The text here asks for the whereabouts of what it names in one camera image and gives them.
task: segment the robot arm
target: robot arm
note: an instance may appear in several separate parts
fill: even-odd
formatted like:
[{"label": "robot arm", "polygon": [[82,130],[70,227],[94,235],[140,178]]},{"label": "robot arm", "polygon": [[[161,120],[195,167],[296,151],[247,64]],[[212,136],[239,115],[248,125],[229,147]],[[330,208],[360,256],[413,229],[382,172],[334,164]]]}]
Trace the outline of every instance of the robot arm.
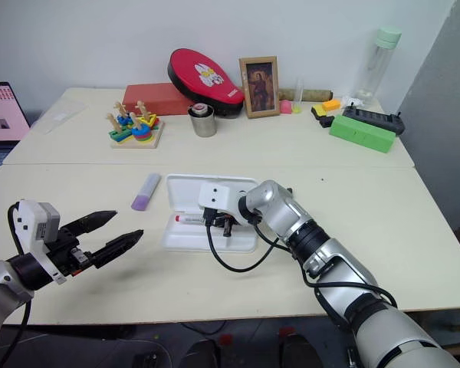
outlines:
[{"label": "robot arm", "polygon": [[[236,197],[238,209],[235,209]],[[366,368],[460,367],[453,356],[441,349],[413,320],[375,291],[345,286],[320,287],[331,282],[353,282],[359,284],[357,286],[377,286],[377,283],[374,276],[338,240],[330,238],[294,201],[292,194],[276,182],[267,180],[244,194],[228,193],[218,184],[208,184],[202,187],[199,203],[230,213],[241,225],[244,221],[254,224],[256,219],[265,222],[288,246],[304,272],[317,278],[316,298],[334,323],[353,331]]]},{"label": "robot arm", "polygon": [[15,242],[24,254],[0,261],[0,329],[5,319],[34,297],[34,291],[66,276],[75,276],[90,266],[100,268],[132,248],[143,230],[121,235],[93,254],[83,252],[77,236],[91,232],[111,220],[115,211],[98,211],[61,228],[60,215],[49,203],[22,200],[15,208],[16,220],[9,213]]}]

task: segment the metal cup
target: metal cup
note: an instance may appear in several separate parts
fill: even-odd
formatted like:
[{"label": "metal cup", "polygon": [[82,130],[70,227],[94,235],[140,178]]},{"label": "metal cup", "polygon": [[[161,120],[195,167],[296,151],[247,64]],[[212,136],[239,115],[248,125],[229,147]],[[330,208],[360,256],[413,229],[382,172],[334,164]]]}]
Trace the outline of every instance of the metal cup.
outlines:
[{"label": "metal cup", "polygon": [[206,103],[195,103],[187,110],[191,117],[194,133],[198,136],[207,137],[216,134],[216,121],[214,110]]}]

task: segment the laptop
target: laptop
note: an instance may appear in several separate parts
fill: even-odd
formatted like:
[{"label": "laptop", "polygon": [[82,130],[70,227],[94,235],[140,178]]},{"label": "laptop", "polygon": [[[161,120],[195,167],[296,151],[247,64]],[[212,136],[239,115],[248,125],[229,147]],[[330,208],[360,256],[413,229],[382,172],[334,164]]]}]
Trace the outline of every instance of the laptop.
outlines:
[{"label": "laptop", "polygon": [[0,82],[0,165],[29,128],[10,84]]}]

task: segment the purple eraser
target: purple eraser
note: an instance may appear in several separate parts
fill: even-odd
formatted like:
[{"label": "purple eraser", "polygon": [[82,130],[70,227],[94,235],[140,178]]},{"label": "purple eraser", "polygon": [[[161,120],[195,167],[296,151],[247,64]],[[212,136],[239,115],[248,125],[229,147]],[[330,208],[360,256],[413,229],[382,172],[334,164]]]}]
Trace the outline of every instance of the purple eraser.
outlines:
[{"label": "purple eraser", "polygon": [[137,211],[145,211],[148,206],[148,198],[146,195],[137,195],[133,203],[131,203],[131,208]]},{"label": "purple eraser", "polygon": [[160,181],[159,174],[150,174],[145,180],[145,183],[141,187],[140,191],[136,195],[135,200],[131,203],[131,208],[135,211],[145,211],[148,206],[148,202],[152,197],[152,193],[156,188],[156,185]]}]

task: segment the laptop screen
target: laptop screen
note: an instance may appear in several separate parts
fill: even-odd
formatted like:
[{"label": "laptop screen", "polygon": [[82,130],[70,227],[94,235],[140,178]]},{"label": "laptop screen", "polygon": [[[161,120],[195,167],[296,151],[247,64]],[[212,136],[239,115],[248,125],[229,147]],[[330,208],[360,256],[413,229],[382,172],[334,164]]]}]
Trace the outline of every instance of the laptop screen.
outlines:
[{"label": "laptop screen", "polygon": [[28,122],[10,84],[0,82],[0,142],[17,142],[28,131]]}]

